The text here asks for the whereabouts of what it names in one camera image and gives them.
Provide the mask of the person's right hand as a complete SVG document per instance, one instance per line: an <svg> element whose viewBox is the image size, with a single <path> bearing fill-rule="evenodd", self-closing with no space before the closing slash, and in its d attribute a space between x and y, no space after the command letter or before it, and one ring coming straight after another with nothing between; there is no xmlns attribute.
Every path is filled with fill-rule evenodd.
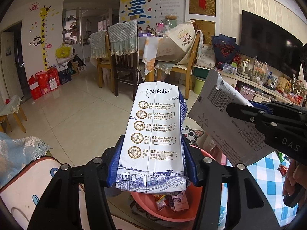
<svg viewBox="0 0 307 230"><path fill-rule="evenodd" d="M306 166L298 164L294 159L292 159L284 180L283 196L293 195L296 184L300 184L306 189L307 168Z"/></svg>

